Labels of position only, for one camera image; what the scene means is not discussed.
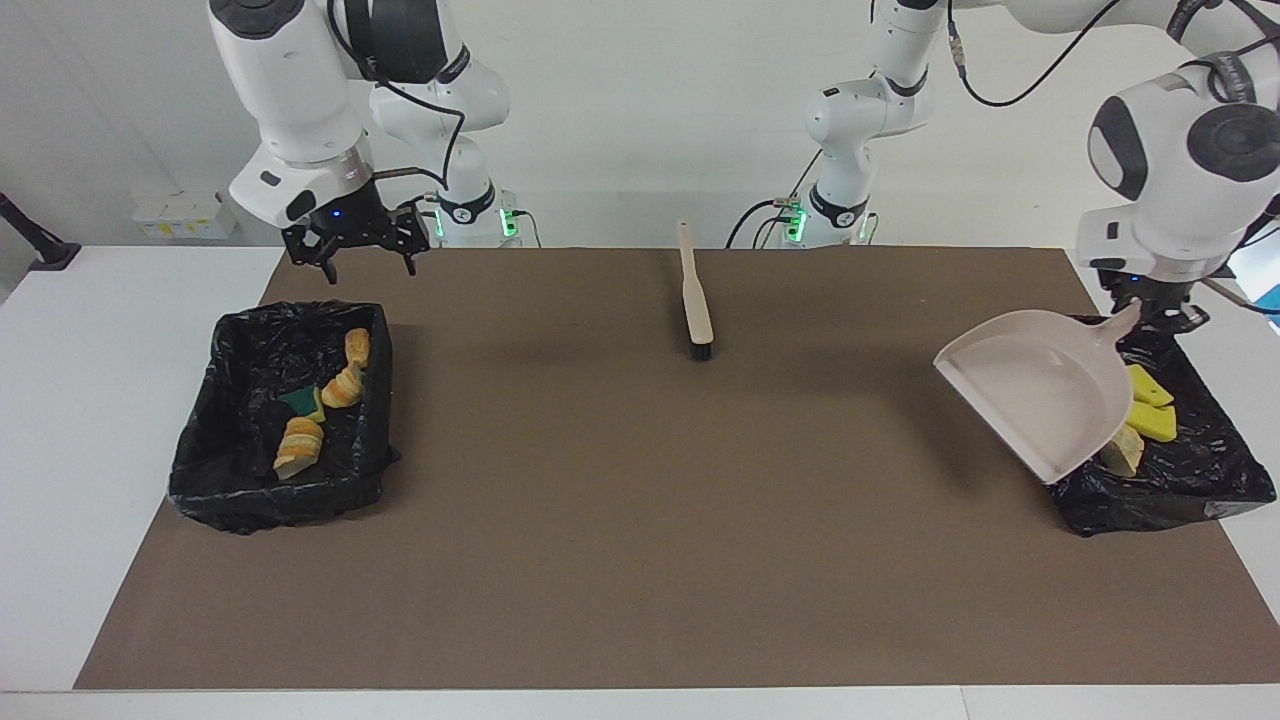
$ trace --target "black stand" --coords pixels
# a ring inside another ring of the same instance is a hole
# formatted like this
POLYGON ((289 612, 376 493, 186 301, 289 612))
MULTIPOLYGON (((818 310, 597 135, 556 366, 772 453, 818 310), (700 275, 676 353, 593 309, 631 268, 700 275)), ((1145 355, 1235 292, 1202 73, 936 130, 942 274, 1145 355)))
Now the black stand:
POLYGON ((18 231, 18 234, 27 238, 27 242, 40 254, 40 260, 31 264, 32 272, 64 270, 67 265, 72 264, 76 254, 81 251, 79 245, 63 242, 54 233, 37 225, 3 192, 0 192, 0 218, 8 220, 18 231))

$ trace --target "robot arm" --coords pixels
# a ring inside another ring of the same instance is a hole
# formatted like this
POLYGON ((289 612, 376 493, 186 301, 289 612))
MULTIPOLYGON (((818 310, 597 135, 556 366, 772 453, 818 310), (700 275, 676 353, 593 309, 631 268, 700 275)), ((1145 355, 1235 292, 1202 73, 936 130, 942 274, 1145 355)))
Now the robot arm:
MULTIPOLYGON (((954 6, 992 4, 956 0, 954 6)), ((1112 5, 1000 4, 1037 32, 1080 31, 1112 5)), ((804 246, 847 242, 874 176, 867 142, 928 119, 925 63, 946 20, 946 0, 879 0, 869 46, 876 72, 812 102, 809 131, 826 163, 801 196, 804 246)), ((1148 315, 1172 313, 1192 283, 1222 266, 1280 192, 1280 26, 1245 0, 1121 0, 1097 24, 1158 27, 1201 58, 1108 99, 1088 145, 1098 176, 1130 204, 1084 217, 1082 261, 1110 273, 1117 300, 1139 297, 1148 315)), ((963 72, 957 36, 952 49, 963 72)))
POLYGON ((504 122, 509 94, 471 56, 447 0, 210 0, 209 17, 262 137, 232 196, 283 231, 296 264, 321 266, 335 282, 338 250, 375 245, 403 255, 413 273, 413 255, 430 247, 412 206, 383 206, 348 78, 375 81, 375 120, 442 168, 426 173, 448 218, 438 234, 509 234, 484 156, 458 136, 504 122))

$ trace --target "brown surface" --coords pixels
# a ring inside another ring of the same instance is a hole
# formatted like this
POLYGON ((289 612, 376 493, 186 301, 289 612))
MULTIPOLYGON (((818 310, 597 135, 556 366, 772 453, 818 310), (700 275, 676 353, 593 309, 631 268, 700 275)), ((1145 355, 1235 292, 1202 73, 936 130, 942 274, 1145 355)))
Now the brown surface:
POLYGON ((1091 309, 1061 252, 340 258, 268 301, 387 306, 404 460, 357 518, 239 538, 161 507, 77 684, 671 688, 1280 682, 1217 524, 1091 541, 931 368, 1091 309))

